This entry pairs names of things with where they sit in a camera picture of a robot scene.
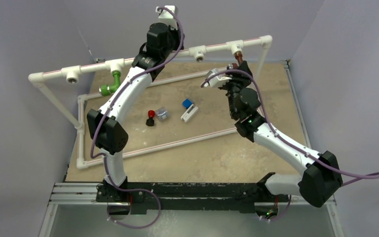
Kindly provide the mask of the brown copper faucet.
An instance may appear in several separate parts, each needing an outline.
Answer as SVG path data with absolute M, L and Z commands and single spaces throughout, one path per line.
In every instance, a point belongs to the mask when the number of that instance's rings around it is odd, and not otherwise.
M 243 54 L 241 52 L 237 52 L 234 54 L 234 58 L 236 63 L 229 63 L 227 65 L 227 70 L 235 70 L 238 69 L 239 66 L 243 63 Z

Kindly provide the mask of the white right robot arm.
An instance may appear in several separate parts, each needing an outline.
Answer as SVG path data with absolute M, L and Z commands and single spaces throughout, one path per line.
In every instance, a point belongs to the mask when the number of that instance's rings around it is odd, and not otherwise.
M 276 195 L 295 195 L 314 207 L 322 207 L 343 184 L 336 172 L 339 168 L 336 156 L 303 146 L 277 130 L 258 112 L 261 101 L 258 93 L 249 88 L 252 72 L 246 61 L 229 64 L 225 75 L 228 80 L 220 89 L 226 90 L 230 117 L 236 121 L 237 132 L 269 149 L 298 172 L 298 175 L 267 175 L 257 188 L 259 198 L 269 201 Z

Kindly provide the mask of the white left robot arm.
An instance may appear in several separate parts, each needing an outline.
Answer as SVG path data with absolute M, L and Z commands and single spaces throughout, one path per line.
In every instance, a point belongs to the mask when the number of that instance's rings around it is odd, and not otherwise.
M 122 124 L 143 91 L 177 56 L 183 47 L 183 39 L 180 23 L 175 27 L 165 23 L 150 25 L 146 42 L 140 47 L 124 81 L 108 102 L 87 114 L 91 148 L 99 148 L 99 154 L 103 156 L 104 185 L 109 186 L 108 195 L 116 202 L 127 197 L 127 188 L 122 185 L 127 180 L 122 155 L 129 136 Z

